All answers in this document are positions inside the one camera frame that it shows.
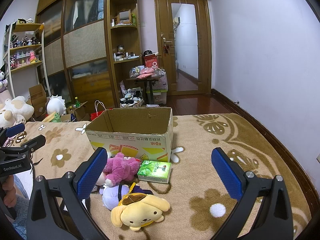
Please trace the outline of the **person's left hand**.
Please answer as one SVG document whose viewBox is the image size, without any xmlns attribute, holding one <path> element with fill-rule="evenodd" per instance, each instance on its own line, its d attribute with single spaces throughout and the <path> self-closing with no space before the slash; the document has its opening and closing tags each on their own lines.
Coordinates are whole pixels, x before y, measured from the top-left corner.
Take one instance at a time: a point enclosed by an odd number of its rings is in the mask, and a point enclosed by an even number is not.
<svg viewBox="0 0 320 240">
<path fill-rule="evenodd" d="M 15 207 L 17 202 L 17 197 L 16 197 L 16 189 L 15 189 L 13 175 L 8 176 L 8 178 L 4 181 L 4 183 L 2 184 L 2 189 L 5 192 L 5 196 L 3 200 L 5 206 Z"/>
</svg>

